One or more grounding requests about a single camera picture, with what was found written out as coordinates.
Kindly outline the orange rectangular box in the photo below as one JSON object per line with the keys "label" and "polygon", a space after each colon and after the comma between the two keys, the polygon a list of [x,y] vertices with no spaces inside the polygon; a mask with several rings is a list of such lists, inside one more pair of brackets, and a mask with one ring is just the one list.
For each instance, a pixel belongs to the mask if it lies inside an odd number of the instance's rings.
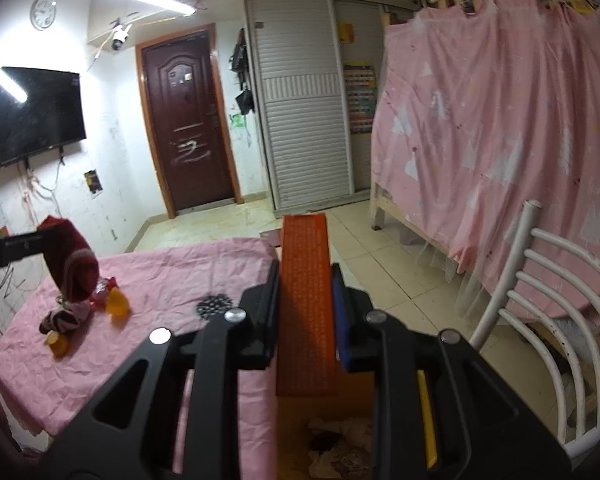
{"label": "orange rectangular box", "polygon": [[332,396],[337,358],[324,214],[284,218],[279,288],[276,393],[281,398]]}

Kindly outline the black wall television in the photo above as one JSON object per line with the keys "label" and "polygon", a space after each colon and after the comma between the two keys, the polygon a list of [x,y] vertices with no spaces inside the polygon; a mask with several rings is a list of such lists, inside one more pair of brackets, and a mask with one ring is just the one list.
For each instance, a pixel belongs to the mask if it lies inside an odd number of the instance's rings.
{"label": "black wall television", "polygon": [[0,68],[2,167],[85,139],[78,74]]}

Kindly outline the white louvered wardrobe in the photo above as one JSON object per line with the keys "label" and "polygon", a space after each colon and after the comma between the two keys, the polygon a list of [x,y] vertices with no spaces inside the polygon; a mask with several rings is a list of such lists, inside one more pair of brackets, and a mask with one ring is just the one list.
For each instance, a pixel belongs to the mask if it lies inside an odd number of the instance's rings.
{"label": "white louvered wardrobe", "polygon": [[356,0],[247,0],[256,101],[273,203],[292,214],[370,190],[370,135],[350,133],[343,65],[384,60],[381,7]]}

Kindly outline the black hanging bags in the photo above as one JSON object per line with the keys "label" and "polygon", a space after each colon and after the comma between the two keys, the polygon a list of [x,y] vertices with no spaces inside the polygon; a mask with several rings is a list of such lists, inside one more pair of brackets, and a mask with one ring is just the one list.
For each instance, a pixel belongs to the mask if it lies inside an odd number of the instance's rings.
{"label": "black hanging bags", "polygon": [[230,70],[237,76],[239,93],[236,103],[242,116],[254,111],[254,99],[250,84],[248,47],[245,29],[238,32],[233,54],[230,57]]}

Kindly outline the yellow plastic piece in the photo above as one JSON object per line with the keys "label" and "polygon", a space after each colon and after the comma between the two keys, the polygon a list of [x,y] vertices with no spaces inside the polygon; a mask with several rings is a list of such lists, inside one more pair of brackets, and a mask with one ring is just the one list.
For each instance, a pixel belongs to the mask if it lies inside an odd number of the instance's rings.
{"label": "yellow plastic piece", "polygon": [[105,310],[113,318],[126,318],[129,315],[131,311],[129,299],[119,287],[114,287],[108,292]]}

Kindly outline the dark red sock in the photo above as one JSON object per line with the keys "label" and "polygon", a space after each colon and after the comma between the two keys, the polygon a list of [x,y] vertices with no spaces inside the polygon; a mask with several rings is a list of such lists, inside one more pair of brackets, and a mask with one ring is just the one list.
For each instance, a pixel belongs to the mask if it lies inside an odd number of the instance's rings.
{"label": "dark red sock", "polygon": [[83,235],[69,219],[47,216],[38,226],[50,276],[69,302],[91,297],[99,279],[99,263]]}

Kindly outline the yellow trash bin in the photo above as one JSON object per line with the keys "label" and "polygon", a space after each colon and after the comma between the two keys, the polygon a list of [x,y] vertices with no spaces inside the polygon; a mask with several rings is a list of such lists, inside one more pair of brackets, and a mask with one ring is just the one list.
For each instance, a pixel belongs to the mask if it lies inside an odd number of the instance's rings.
{"label": "yellow trash bin", "polygon": [[336,389],[314,396],[276,394],[279,479],[373,477],[373,379],[339,374]]}

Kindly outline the colourful wall chart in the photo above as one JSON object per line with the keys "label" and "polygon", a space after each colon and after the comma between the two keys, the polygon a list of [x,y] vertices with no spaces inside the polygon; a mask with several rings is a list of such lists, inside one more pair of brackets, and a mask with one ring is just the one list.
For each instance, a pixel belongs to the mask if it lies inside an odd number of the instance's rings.
{"label": "colourful wall chart", "polygon": [[343,65],[347,92],[350,133],[369,134],[373,129],[377,105],[377,80],[373,65]]}

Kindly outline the white metal chair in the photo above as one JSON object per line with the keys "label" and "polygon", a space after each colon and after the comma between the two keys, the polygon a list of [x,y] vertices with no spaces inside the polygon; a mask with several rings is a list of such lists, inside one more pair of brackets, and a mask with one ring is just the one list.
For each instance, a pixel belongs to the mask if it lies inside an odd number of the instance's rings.
{"label": "white metal chair", "polygon": [[[593,324],[561,292],[536,278],[524,266],[531,262],[561,278],[588,300],[600,317],[600,294],[550,257],[532,248],[536,240],[575,256],[600,276],[600,258],[582,246],[538,227],[542,206],[527,200],[522,206],[512,247],[491,299],[469,339],[480,351],[498,322],[505,322],[535,350],[545,364],[556,396],[556,438],[573,460],[600,443],[600,336]],[[557,318],[542,311],[516,291],[524,284],[562,309],[562,316],[579,332],[568,336]]]}

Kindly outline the pink bed sheet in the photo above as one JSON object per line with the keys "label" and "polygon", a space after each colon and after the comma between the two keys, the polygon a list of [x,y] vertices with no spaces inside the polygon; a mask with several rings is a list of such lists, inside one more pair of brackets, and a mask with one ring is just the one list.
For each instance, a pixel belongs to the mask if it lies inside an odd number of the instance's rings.
{"label": "pink bed sheet", "polygon": [[197,245],[100,259],[115,278],[131,314],[114,322],[96,309],[57,359],[38,330],[59,290],[46,280],[29,296],[0,339],[0,391],[9,411],[32,434],[56,438],[85,403],[155,328],[183,335],[204,327],[197,304],[242,293],[265,282],[275,250],[262,238],[228,238]]}

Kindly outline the black round mesh item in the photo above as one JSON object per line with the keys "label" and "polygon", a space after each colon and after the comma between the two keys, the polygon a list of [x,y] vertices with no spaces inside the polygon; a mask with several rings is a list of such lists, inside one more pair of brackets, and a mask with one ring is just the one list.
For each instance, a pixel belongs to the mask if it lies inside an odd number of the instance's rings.
{"label": "black round mesh item", "polygon": [[196,304],[195,312],[202,320],[209,321],[217,315],[223,315],[233,307],[233,300],[225,294],[210,295]]}

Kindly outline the round wall clock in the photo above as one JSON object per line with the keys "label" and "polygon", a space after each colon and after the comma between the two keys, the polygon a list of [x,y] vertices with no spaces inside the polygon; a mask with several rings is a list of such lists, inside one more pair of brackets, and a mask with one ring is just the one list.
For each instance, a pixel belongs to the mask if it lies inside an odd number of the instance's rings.
{"label": "round wall clock", "polygon": [[30,7],[30,22],[36,30],[49,29],[57,15],[56,0],[34,0]]}

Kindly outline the dark brown door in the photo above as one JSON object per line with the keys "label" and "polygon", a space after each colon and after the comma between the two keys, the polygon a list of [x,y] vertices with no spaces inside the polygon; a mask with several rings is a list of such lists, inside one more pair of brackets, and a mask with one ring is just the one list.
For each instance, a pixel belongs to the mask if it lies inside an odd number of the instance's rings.
{"label": "dark brown door", "polygon": [[135,47],[140,105],[166,212],[241,204],[220,77],[216,28],[202,25]]}

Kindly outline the brown floor scale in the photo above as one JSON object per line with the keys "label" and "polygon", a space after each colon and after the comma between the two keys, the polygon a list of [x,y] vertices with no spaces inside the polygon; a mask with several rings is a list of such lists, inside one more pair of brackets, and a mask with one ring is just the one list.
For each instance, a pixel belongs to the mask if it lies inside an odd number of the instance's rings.
{"label": "brown floor scale", "polygon": [[263,238],[273,247],[282,246],[282,230],[267,230],[260,233],[260,237]]}

